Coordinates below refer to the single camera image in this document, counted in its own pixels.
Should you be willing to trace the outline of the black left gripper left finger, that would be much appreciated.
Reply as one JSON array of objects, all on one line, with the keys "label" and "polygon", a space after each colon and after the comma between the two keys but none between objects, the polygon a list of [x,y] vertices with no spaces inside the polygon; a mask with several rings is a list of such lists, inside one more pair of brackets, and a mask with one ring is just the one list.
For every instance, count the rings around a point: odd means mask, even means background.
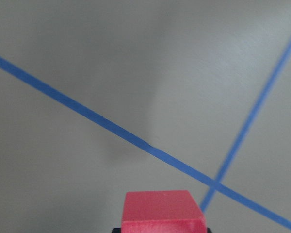
[{"label": "black left gripper left finger", "polygon": [[121,228],[113,228],[112,233],[121,233]]}]

